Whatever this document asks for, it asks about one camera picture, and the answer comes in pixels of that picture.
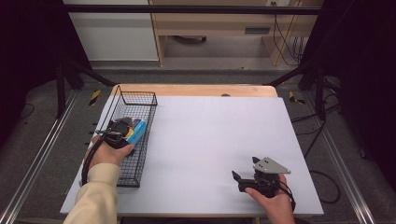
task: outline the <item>hand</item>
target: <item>hand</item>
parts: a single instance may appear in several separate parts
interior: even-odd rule
[[[93,139],[92,142],[95,144],[100,138],[100,135],[96,135]],[[98,150],[94,154],[91,164],[90,164],[90,169],[96,164],[99,163],[113,163],[118,166],[121,166],[122,159],[130,154],[133,150],[134,146],[133,145],[128,145],[126,147],[122,147],[120,149],[114,149],[113,147],[109,146],[105,141],[99,146]],[[89,152],[91,151],[91,147],[87,150],[85,153],[84,160],[87,159],[87,156]]]
[[[287,185],[284,175],[279,175],[279,180]],[[251,188],[246,188],[245,192],[262,206],[272,224],[294,224],[290,197],[282,190],[274,198],[267,198]]]

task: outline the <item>beige sleeve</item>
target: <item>beige sleeve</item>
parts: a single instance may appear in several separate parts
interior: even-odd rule
[[[79,191],[76,205],[64,223],[117,223],[117,181],[120,167],[100,163],[88,172],[89,182]]]

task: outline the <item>white cabinet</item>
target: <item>white cabinet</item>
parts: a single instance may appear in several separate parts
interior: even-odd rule
[[[64,0],[65,4],[147,5],[147,0]],[[158,61],[150,14],[69,13],[90,61]]]

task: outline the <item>wire basket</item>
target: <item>wire basket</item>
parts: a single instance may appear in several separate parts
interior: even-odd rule
[[[143,174],[148,148],[149,132],[152,121],[154,120],[157,104],[155,92],[122,91],[120,86],[116,89],[113,101],[111,102],[106,116],[109,115],[111,108],[114,108],[111,120],[130,117],[132,120],[143,119],[147,122],[145,133],[136,145],[134,145],[133,155],[127,156],[123,159],[121,164],[121,174],[117,184],[118,187],[140,187],[140,179]]]

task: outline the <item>metal bracket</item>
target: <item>metal bracket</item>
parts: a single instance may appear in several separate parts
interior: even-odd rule
[[[254,169],[265,174],[290,174],[291,171],[269,157],[255,162]]]

